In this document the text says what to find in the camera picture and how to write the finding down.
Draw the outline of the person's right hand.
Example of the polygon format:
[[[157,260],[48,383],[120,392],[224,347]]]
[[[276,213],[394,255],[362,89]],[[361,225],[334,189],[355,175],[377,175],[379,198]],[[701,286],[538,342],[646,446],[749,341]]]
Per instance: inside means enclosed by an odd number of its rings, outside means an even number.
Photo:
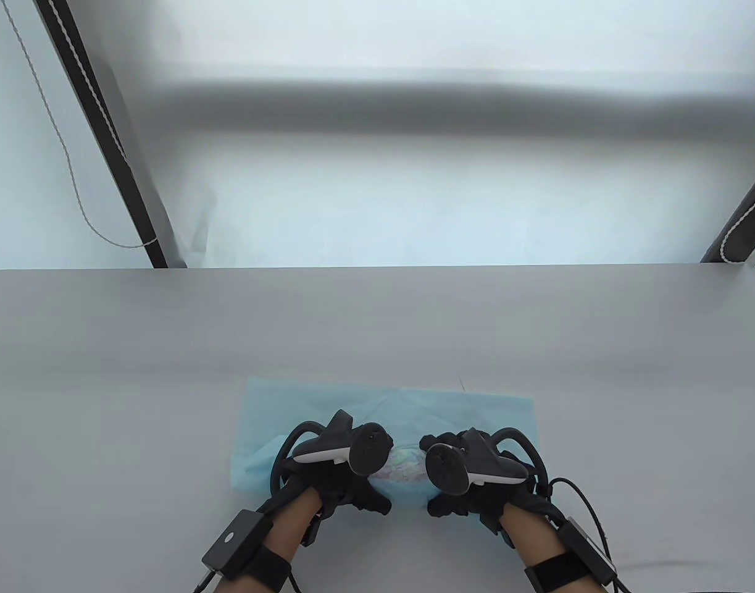
[[[544,517],[555,526],[566,522],[553,505],[546,466],[532,441],[516,427],[493,434],[471,427],[420,438],[425,471],[439,494],[427,503],[428,514],[476,514],[493,534],[507,531],[499,519],[506,505]]]

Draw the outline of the person's left hand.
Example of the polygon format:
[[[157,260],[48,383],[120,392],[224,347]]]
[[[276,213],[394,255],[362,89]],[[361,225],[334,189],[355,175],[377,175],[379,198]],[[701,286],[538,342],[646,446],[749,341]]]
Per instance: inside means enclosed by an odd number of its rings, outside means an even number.
[[[298,463],[291,458],[284,462],[281,477],[285,483],[280,494],[287,502],[292,502],[307,491],[316,492],[320,500],[316,512],[321,519],[329,518],[336,508],[343,505],[378,512],[383,516],[392,509],[391,500],[377,491],[367,477],[355,474],[346,462]]]

